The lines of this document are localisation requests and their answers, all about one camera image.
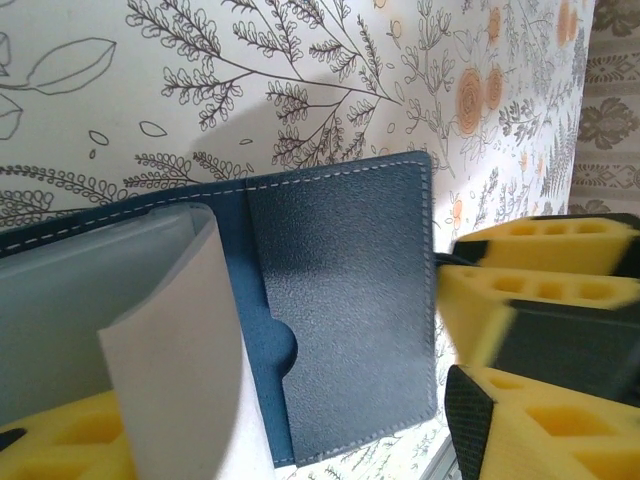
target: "white stitching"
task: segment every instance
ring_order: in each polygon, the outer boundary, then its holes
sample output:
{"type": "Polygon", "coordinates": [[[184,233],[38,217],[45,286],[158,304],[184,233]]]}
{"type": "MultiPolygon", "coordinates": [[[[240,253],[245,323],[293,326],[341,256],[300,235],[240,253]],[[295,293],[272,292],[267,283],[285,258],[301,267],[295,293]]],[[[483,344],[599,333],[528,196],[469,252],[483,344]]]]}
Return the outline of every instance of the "white stitching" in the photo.
{"type": "MultiPolygon", "coordinates": [[[[422,231],[423,231],[423,234],[424,234],[423,241],[424,241],[424,247],[425,247],[425,252],[424,252],[425,253],[424,254],[424,257],[425,257],[425,276],[427,276],[429,274],[429,272],[431,271],[431,269],[429,268],[429,265],[427,264],[428,259],[429,259],[429,255],[427,254],[428,252],[426,251],[427,245],[429,244],[429,225],[430,225],[431,220],[429,218],[427,218],[428,217],[428,207],[429,207],[427,202],[430,202],[430,199],[428,198],[427,191],[426,191],[426,188],[427,188],[427,185],[428,185],[427,170],[424,168],[424,165],[422,163],[411,161],[411,160],[405,160],[405,161],[402,161],[402,162],[392,162],[392,163],[386,163],[386,164],[381,164],[381,165],[377,165],[377,166],[373,165],[371,167],[362,167],[362,168],[356,168],[356,169],[353,169],[353,170],[346,170],[346,171],[343,171],[343,172],[335,172],[335,173],[325,174],[325,175],[322,175],[322,176],[319,176],[319,177],[303,178],[303,179],[299,179],[298,178],[298,179],[291,180],[291,181],[284,180],[284,181],[282,181],[280,183],[272,183],[272,184],[268,184],[268,185],[259,185],[257,188],[259,190],[264,190],[264,189],[268,189],[268,188],[276,188],[276,187],[281,187],[281,186],[285,186],[285,185],[289,185],[289,184],[296,184],[296,183],[300,183],[300,182],[309,183],[309,182],[315,182],[315,181],[323,180],[325,178],[335,178],[335,177],[339,177],[340,175],[349,175],[351,173],[368,172],[369,170],[378,170],[379,168],[387,168],[387,167],[393,167],[393,166],[399,166],[399,165],[418,165],[420,167],[420,174],[421,174],[421,177],[422,177],[422,186],[421,186],[421,188],[422,188],[422,231]]],[[[238,188],[236,190],[225,190],[224,192],[214,192],[213,195],[221,195],[221,194],[227,195],[227,194],[230,194],[230,193],[241,193],[241,192],[244,192],[244,191],[255,191],[255,190],[256,190],[256,187],[245,187],[245,188],[238,188]]],[[[198,194],[189,195],[188,197],[174,197],[174,198],[170,198],[168,200],[158,200],[155,203],[147,203],[143,207],[136,207],[136,208],[133,209],[133,211],[139,211],[139,210],[142,210],[144,208],[154,207],[156,205],[162,205],[162,204],[165,204],[165,203],[170,203],[170,202],[174,202],[174,201],[178,201],[178,200],[184,200],[186,198],[211,197],[211,195],[212,195],[211,193],[198,193],[198,194]]],[[[107,217],[101,217],[98,220],[89,220],[89,221],[87,221],[87,222],[85,222],[85,223],[83,223],[81,225],[77,225],[77,226],[72,227],[71,230],[78,229],[82,225],[91,225],[91,224],[96,223],[96,222],[101,223],[101,222],[104,222],[105,220],[108,220],[110,218],[115,218],[115,217],[118,217],[120,215],[124,215],[125,213],[131,213],[131,210],[127,210],[126,212],[113,213],[113,214],[111,214],[111,215],[109,215],[107,217]]],[[[41,237],[31,238],[29,240],[24,241],[23,243],[17,243],[17,244],[5,247],[3,249],[0,249],[0,251],[2,251],[2,250],[13,250],[13,249],[21,247],[23,245],[26,245],[28,243],[36,242],[38,240],[46,240],[46,239],[52,238],[52,237],[57,237],[59,235],[62,235],[64,233],[68,233],[68,232],[69,232],[69,229],[65,229],[65,230],[60,230],[59,232],[57,232],[55,234],[47,234],[47,235],[43,235],[41,237]]],[[[428,279],[425,278],[425,287],[428,284],[428,282],[426,280],[428,280],[428,279]]],[[[346,445],[343,445],[343,446],[338,447],[338,448],[334,448],[332,450],[327,450],[327,451],[318,453],[316,455],[312,455],[312,456],[310,456],[308,458],[303,459],[301,461],[301,463],[310,462],[310,461],[312,461],[314,459],[317,459],[319,457],[322,458],[325,455],[333,455],[333,454],[339,453],[341,451],[344,451],[347,448],[353,448],[353,447],[362,445],[365,442],[370,442],[372,440],[375,440],[376,438],[378,438],[380,436],[384,436],[387,433],[391,433],[391,432],[396,431],[396,430],[398,430],[400,428],[404,428],[406,425],[414,424],[414,423],[417,423],[418,421],[424,421],[426,419],[425,417],[426,417],[426,413],[422,414],[422,415],[419,415],[417,419],[414,418],[413,420],[410,420],[409,422],[400,422],[400,423],[398,423],[396,425],[393,425],[391,427],[388,427],[388,428],[386,428],[384,430],[380,430],[378,432],[375,432],[372,435],[368,435],[368,436],[366,436],[366,437],[364,437],[364,438],[362,438],[360,440],[350,442],[350,443],[348,443],[346,445]]],[[[273,463],[274,464],[279,464],[279,463],[292,462],[292,461],[294,461],[293,458],[284,458],[284,459],[281,459],[281,460],[274,460],[273,463]]]]}

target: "blue leather wallet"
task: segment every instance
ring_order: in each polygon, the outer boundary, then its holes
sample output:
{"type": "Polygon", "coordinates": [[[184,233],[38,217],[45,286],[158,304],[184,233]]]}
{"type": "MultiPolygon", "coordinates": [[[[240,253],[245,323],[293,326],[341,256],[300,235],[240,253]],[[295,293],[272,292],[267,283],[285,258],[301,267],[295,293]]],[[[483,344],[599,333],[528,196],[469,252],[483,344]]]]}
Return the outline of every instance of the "blue leather wallet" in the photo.
{"type": "MultiPolygon", "coordinates": [[[[426,154],[132,197],[4,232],[0,258],[181,202],[206,204],[216,216],[276,466],[313,463],[435,414],[426,154]]],[[[11,322],[0,314],[2,335],[17,335],[11,322]]],[[[28,349],[22,334],[16,341],[28,349]]],[[[0,351],[0,379],[20,368],[10,363],[0,351]]],[[[79,381],[72,368],[63,371],[58,387],[79,381]]]]}

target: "floral wallpaper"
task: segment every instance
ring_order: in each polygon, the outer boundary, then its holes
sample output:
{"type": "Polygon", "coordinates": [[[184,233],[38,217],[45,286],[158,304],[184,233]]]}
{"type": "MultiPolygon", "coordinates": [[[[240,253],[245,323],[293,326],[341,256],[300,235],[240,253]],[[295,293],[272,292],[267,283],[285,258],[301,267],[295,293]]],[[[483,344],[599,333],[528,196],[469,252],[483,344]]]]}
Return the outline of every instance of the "floral wallpaper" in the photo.
{"type": "Polygon", "coordinates": [[[640,2],[595,9],[569,210],[640,215],[640,2]]]}
{"type": "MultiPolygon", "coordinates": [[[[439,250],[563,213],[576,141],[631,145],[637,128],[617,97],[578,125],[593,3],[0,0],[0,228],[408,150],[433,159],[439,250]]],[[[608,15],[596,28],[635,32],[608,15]]],[[[635,75],[617,61],[599,75],[635,75]]],[[[442,395],[454,353],[438,341],[442,395]]],[[[419,478],[446,436],[440,412],[280,476],[419,478]]]]}

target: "textured leather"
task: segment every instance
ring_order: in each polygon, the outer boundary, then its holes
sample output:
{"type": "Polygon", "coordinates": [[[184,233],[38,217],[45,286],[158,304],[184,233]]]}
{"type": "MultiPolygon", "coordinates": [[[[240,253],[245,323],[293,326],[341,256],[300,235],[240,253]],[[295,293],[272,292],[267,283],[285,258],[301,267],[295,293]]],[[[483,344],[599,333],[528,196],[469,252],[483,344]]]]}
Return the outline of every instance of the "textured leather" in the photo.
{"type": "Polygon", "coordinates": [[[248,181],[271,314],[298,342],[283,385],[299,465],[436,410],[430,170],[404,159],[248,181]]]}
{"type": "Polygon", "coordinates": [[[207,204],[274,462],[309,463],[435,413],[430,171],[407,153],[150,193],[4,232],[0,258],[207,204]]]}

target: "white paper card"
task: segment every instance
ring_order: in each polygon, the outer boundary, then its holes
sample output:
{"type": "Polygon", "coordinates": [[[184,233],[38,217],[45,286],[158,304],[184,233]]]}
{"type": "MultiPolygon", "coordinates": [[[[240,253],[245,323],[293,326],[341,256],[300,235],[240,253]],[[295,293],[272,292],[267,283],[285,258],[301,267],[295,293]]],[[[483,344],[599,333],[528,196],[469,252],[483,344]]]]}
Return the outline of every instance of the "white paper card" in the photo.
{"type": "Polygon", "coordinates": [[[275,478],[213,219],[100,341],[140,480],[275,478]]]}

